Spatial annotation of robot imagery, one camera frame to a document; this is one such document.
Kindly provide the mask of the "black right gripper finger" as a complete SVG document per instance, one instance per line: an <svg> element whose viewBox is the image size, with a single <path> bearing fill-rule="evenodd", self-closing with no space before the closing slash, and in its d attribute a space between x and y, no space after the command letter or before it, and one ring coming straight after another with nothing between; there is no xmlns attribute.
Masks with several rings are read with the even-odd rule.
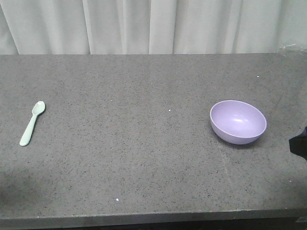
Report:
<svg viewBox="0 0 307 230"><path fill-rule="evenodd" d="M290 152L307 160L307 127L300 135L289 139Z"/></svg>

